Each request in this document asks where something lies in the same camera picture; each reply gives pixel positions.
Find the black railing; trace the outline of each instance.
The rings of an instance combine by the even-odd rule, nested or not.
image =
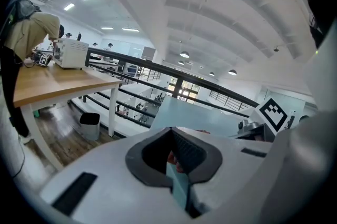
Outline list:
[[[244,104],[241,101],[237,101],[233,98],[230,98],[229,96],[222,95],[222,94],[217,93],[215,91],[211,91],[210,97],[219,101],[224,106],[228,106],[228,108],[232,109],[233,111],[240,111],[240,110],[244,110],[246,108],[251,107],[250,105]]]
[[[117,59],[119,60],[118,62],[118,69],[117,68],[107,68],[103,65],[100,64],[100,66],[98,65],[99,63],[97,62],[91,62],[90,63],[90,53],[93,54],[97,54],[97,55],[101,55],[103,57],[108,57],[110,58],[110,61],[112,61],[113,59]],[[247,107],[256,107],[258,105],[258,103],[244,97],[241,96],[231,90],[228,90],[226,88],[223,88],[219,85],[216,85],[214,83],[208,82],[204,79],[200,79],[196,76],[190,75],[190,74],[186,74],[183,73],[181,71],[166,67],[166,66],[162,66],[156,63],[153,63],[151,61],[148,60],[143,60],[143,59],[139,59],[139,58],[135,58],[135,57],[131,57],[131,56],[127,56],[124,54],[119,54],[119,53],[115,53],[115,52],[109,52],[106,50],[101,50],[101,49],[96,49],[96,48],[89,48],[88,49],[88,54],[87,54],[87,58],[86,58],[86,66],[91,66],[93,68],[97,68],[99,71],[101,72],[105,72],[107,74],[110,74],[114,77],[117,77],[121,80],[123,80],[124,84],[129,84],[129,83],[139,83],[139,84],[143,84],[146,85],[148,87],[153,88],[154,90],[160,90],[164,93],[170,93],[172,94],[172,97],[177,98],[178,96],[184,97],[186,99],[192,100],[194,102],[203,104],[203,105],[207,105],[213,108],[217,108],[223,111],[227,111],[236,115],[240,115],[242,117],[248,117],[247,115],[244,115],[242,113],[240,113],[239,111],[247,108]],[[161,74],[166,74],[169,76],[172,76],[174,78],[176,78],[176,83],[174,85],[174,90],[169,90],[166,87],[161,87],[158,85],[154,85],[149,83],[148,81],[151,80],[156,80],[156,79],[160,79]],[[200,87],[206,88],[206,89],[210,89],[211,90],[211,94],[210,96],[215,98],[216,100],[219,100],[221,103],[224,104],[224,106],[218,106],[218,105],[213,105],[207,101],[203,101],[203,100],[199,100],[197,98],[193,98],[190,96],[186,96],[183,94],[179,93],[179,90],[182,89],[182,83],[183,81],[187,81],[193,84],[196,84]],[[160,107],[161,102],[163,100],[163,98],[156,98],[156,99],[151,99],[133,92],[130,92],[128,90],[119,88],[120,92],[123,92],[125,94],[128,94],[132,97],[136,97],[139,98],[141,100],[146,101],[146,103],[152,104],[154,105],[154,107]],[[100,96],[109,99],[109,97],[107,95],[105,95],[104,93],[97,93]],[[96,99],[94,99],[93,97],[90,96],[84,96],[83,101],[86,101],[86,98],[88,98],[89,100],[93,101],[94,103],[102,106],[105,109],[108,109],[108,106],[100,103],[99,101],[97,101]],[[137,107],[133,107],[132,105],[126,104],[126,103],[122,103],[120,101],[117,101],[117,105],[118,106],[123,106],[125,109],[128,110],[133,110],[137,113],[139,113],[139,115],[142,115],[141,118],[139,120],[133,118],[133,117],[129,117],[128,115],[125,114],[121,114],[119,112],[116,111],[116,115],[125,118],[127,120],[130,120],[134,123],[137,123],[143,127],[147,127],[150,128],[151,124],[148,124],[148,120],[151,118],[155,118],[155,114],[153,113],[149,113],[147,112],[145,109],[138,109]]]

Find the white ceiling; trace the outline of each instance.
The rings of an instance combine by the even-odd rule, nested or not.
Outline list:
[[[175,66],[190,54],[195,74],[228,78],[308,93],[302,68],[315,52],[303,0],[51,0],[74,17],[101,26],[135,27],[164,60]]]

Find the cable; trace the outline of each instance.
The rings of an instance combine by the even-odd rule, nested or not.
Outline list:
[[[22,171],[22,167],[23,167],[23,165],[25,164],[25,161],[26,161],[26,155],[25,155],[25,153],[24,153],[24,151],[23,151],[23,147],[22,147],[22,145],[21,145],[21,143],[20,143],[20,136],[19,136],[19,135],[18,135],[18,141],[19,141],[19,145],[20,145],[21,150],[22,150],[23,161],[22,161],[20,170],[19,170],[14,176],[12,176],[12,179],[14,179],[14,178],[15,178],[15,177]]]

